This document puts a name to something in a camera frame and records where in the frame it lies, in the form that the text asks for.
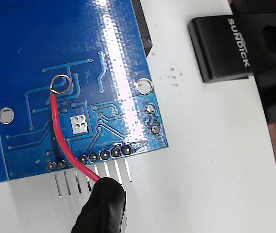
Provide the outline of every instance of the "blue circuit board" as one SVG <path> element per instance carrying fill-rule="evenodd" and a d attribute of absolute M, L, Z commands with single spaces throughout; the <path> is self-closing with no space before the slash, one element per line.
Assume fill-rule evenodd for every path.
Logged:
<path fill-rule="evenodd" d="M 70 168 L 49 101 L 59 74 L 73 82 L 57 96 L 62 131 L 86 164 L 123 146 L 130 155 L 168 146 L 130 0 L 0 0 L 0 114 L 12 117 L 0 116 L 0 182 L 52 172 L 47 164 L 62 159 Z M 54 86 L 67 87 L 64 78 Z"/>

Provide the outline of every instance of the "white surface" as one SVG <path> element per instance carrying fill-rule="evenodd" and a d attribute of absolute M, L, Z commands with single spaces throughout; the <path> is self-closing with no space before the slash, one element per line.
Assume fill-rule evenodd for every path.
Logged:
<path fill-rule="evenodd" d="M 133 183 L 119 161 L 128 198 L 126 232 L 276 233 L 276 165 L 255 82 L 203 84 L 187 32 L 194 17 L 229 14 L 227 0 L 142 5 L 170 148 L 129 158 Z M 109 167 L 116 177 L 114 163 Z M 103 165 L 99 172 L 104 174 Z M 62 199 L 50 174 L 0 183 L 0 233 L 70 232 L 89 192 L 79 174 L 78 194 L 71 170 L 69 197 L 63 173 L 58 175 Z"/>

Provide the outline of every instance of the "mounting hole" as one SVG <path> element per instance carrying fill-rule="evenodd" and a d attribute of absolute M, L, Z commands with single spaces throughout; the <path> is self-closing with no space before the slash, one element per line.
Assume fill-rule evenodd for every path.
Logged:
<path fill-rule="evenodd" d="M 147 78 L 141 78 L 137 81 L 137 90 L 142 95 L 148 95 L 153 90 L 153 82 Z"/>
<path fill-rule="evenodd" d="M 2 108 L 0 110 L 0 122 L 2 124 L 9 124 L 14 119 L 14 111 L 11 108 Z"/>
<path fill-rule="evenodd" d="M 269 50 L 276 53 L 276 27 L 271 25 L 265 27 L 263 37 Z"/>

